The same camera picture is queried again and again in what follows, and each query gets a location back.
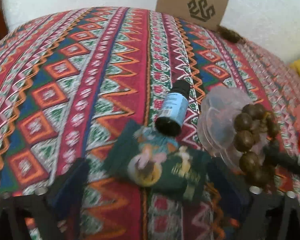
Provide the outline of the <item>small blue label dropper bottle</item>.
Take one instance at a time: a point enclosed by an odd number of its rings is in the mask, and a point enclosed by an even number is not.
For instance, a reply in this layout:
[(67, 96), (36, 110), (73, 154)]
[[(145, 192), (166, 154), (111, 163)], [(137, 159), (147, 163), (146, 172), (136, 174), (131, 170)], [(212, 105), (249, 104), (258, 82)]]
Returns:
[(165, 96), (155, 121), (156, 129), (165, 136), (177, 137), (185, 120), (191, 85), (177, 80)]

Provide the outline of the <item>patterned woven tablecloth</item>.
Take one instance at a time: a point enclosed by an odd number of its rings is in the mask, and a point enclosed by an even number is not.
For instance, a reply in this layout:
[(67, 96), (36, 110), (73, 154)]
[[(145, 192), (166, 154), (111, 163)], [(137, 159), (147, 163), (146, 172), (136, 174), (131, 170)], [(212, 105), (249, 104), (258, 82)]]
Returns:
[(192, 86), (180, 143), (201, 148), (202, 99), (214, 87), (236, 87), (274, 112), (279, 140), (300, 154), (300, 77), (267, 50), (150, 10), (72, 10), (0, 41), (0, 194), (31, 194), (86, 157), (84, 239), (222, 238), (214, 189), (186, 209), (101, 168), (127, 120), (153, 125), (177, 80)]

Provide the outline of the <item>clear plastic round container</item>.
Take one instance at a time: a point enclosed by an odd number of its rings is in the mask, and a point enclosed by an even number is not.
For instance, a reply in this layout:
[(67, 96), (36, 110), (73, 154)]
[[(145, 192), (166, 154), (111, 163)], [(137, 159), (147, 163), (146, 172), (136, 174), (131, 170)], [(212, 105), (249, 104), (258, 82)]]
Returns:
[(232, 170), (261, 165), (266, 109), (238, 88), (214, 87), (201, 102), (197, 132), (204, 149)]

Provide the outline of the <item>brown tuft on table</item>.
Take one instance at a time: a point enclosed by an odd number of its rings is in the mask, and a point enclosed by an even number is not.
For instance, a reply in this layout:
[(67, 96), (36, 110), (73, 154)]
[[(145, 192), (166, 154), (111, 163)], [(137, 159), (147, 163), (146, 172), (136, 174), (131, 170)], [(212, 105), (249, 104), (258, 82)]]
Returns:
[(237, 32), (220, 25), (217, 26), (217, 33), (219, 33), (223, 39), (232, 43), (244, 44), (246, 42), (246, 40)]

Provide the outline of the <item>black fluffy fabric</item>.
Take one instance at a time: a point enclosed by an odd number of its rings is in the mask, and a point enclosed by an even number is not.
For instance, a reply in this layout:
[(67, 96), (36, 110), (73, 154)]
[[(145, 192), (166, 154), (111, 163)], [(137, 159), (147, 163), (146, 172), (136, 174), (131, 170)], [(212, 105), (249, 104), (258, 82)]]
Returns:
[(286, 152), (280, 150), (279, 142), (273, 140), (267, 145), (263, 146), (262, 152), (264, 154), (264, 163), (273, 166), (282, 166), (293, 174), (300, 175), (300, 154), (290, 156)]

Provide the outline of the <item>dark green snack packet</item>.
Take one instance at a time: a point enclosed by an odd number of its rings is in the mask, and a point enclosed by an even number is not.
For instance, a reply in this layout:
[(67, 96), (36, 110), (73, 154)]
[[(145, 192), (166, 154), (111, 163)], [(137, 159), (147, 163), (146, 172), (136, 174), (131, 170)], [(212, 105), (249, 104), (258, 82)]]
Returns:
[(111, 177), (173, 200), (199, 203), (207, 199), (204, 191), (210, 161), (207, 152), (180, 145), (173, 137), (129, 120), (103, 168)]

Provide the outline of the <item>brown cardboard box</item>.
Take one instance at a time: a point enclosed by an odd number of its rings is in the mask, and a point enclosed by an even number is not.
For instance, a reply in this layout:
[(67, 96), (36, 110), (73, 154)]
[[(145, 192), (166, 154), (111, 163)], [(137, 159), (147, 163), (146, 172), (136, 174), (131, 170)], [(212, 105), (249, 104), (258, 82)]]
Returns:
[(155, 10), (217, 30), (229, 0), (157, 0)]

